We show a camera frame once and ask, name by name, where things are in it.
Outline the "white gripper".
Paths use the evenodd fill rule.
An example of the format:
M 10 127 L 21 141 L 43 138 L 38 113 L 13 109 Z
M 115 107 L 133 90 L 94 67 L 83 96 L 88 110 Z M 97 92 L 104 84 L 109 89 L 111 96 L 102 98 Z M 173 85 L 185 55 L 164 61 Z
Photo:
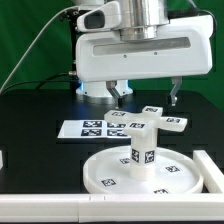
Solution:
M 84 82 L 107 81 L 117 108 L 122 97 L 116 80 L 172 77 L 170 104 L 182 85 L 178 76 L 212 68 L 213 17 L 170 19 L 166 0 L 112 0 L 77 20 L 76 66 Z

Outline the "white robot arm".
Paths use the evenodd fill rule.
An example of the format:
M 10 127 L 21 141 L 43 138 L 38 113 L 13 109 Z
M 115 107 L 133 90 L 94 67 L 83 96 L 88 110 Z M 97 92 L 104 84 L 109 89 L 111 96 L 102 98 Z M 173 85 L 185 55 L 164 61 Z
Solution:
M 77 93 L 113 104 L 132 93 L 130 80 L 169 77 L 175 104 L 184 76 L 212 68 L 214 21 L 195 7 L 170 12 L 166 0 L 112 0 L 90 8 L 77 19 Z

